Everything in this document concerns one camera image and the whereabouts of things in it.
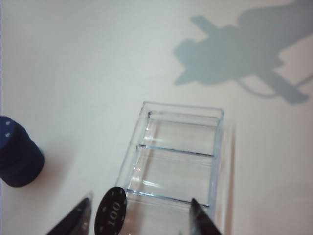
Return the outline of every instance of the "blue poker chip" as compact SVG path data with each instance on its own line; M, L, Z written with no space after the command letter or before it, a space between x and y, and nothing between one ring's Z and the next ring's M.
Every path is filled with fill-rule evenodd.
M26 130L9 117L0 117L0 177L10 186L33 181L44 166L44 156Z

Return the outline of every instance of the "clear plastic box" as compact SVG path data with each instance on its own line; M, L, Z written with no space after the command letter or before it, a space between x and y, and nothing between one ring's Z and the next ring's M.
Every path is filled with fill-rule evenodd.
M126 191L121 235L189 234L192 198L214 220L224 112L144 102L116 185Z

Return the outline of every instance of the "white surface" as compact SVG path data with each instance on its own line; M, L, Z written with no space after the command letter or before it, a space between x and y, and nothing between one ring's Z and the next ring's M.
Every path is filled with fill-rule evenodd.
M1 234L42 235L90 191L95 212L144 100L224 108L226 126L236 129L227 234L312 234L310 1L1 4L1 114L24 125L46 159L33 183L1 183ZM192 23L199 15L220 29L211 29L215 36ZM199 48L180 47L186 39ZM179 85L185 65L174 51L197 81ZM278 78L267 69L294 85L308 79L289 95L268 85ZM256 95L235 78L285 97Z

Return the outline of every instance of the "black poker chip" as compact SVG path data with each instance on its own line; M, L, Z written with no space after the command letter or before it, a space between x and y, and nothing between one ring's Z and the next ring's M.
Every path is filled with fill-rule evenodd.
M26 130L9 117L0 117L0 177L10 186L33 181L44 166L44 156Z
M126 215L126 194L123 188L113 187L102 198L94 223L95 235L118 235Z

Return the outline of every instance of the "blue poker chip stack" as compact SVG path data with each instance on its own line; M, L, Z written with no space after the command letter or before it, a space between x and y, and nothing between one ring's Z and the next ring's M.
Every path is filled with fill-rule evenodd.
M10 186L33 181L44 166L44 156L26 130L9 117L0 117L0 177Z

